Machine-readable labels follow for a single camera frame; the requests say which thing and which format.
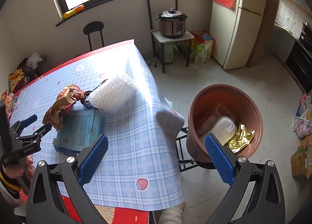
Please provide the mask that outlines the person's left hand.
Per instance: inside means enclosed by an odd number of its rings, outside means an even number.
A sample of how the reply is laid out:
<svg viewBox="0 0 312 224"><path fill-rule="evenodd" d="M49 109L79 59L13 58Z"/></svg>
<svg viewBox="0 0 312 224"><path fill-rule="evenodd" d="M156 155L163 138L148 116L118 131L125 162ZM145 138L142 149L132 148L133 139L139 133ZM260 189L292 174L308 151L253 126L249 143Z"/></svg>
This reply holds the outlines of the person's left hand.
<svg viewBox="0 0 312 224"><path fill-rule="evenodd" d="M7 167L3 166L4 173L6 174L7 177L11 179L17 179L24 174L23 167L21 165L8 165ZM33 166L33 156L30 155L27 157L27 172L32 179L33 174L34 174L34 166Z"/></svg>

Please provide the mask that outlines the white sleeve left forearm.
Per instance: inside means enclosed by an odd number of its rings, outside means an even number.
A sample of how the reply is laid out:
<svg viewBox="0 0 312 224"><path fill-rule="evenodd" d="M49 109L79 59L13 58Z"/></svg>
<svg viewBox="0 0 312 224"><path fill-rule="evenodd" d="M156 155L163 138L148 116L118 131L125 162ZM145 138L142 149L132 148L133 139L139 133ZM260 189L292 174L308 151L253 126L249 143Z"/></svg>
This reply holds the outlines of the white sleeve left forearm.
<svg viewBox="0 0 312 224"><path fill-rule="evenodd" d="M1 194L13 210L21 206L20 190L17 179L7 177L1 166Z"/></svg>

